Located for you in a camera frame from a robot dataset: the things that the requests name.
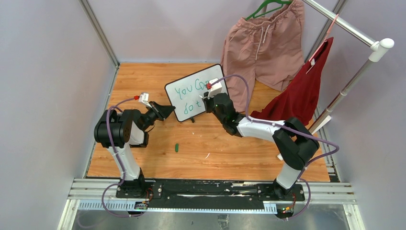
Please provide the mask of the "small black-framed whiteboard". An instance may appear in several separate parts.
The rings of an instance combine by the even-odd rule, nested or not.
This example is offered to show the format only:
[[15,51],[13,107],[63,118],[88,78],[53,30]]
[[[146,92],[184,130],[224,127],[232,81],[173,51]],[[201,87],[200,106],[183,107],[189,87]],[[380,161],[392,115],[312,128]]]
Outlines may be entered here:
[[174,114],[179,122],[186,121],[201,113],[205,113],[203,100],[198,96],[208,92],[206,84],[209,80],[222,78],[220,64],[215,64],[198,72],[167,83],[164,87],[170,104],[175,106]]

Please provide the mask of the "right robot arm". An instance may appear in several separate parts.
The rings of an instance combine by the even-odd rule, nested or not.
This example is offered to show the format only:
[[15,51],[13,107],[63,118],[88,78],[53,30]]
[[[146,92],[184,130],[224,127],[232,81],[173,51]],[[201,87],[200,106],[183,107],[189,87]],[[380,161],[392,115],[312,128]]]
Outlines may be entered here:
[[227,93],[213,97],[204,93],[202,100],[207,113],[212,113],[224,130],[237,137],[253,137],[276,144],[283,167],[272,183],[271,194],[286,200],[293,193],[293,186],[320,145],[314,136],[295,117],[286,121],[269,121],[252,118],[237,112]]

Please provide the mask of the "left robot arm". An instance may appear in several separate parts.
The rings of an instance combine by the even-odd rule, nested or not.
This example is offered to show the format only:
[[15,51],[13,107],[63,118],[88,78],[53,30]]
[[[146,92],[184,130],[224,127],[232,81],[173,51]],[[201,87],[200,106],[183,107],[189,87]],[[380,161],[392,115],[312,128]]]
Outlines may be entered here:
[[137,109],[119,109],[118,105],[107,109],[94,129],[94,138],[113,156],[120,171],[121,181],[116,193],[118,198],[148,198],[152,190],[145,181],[141,167],[132,154],[133,148],[145,148],[148,145],[148,128],[156,121],[165,121],[174,112],[172,105],[160,105],[149,102],[147,111]]

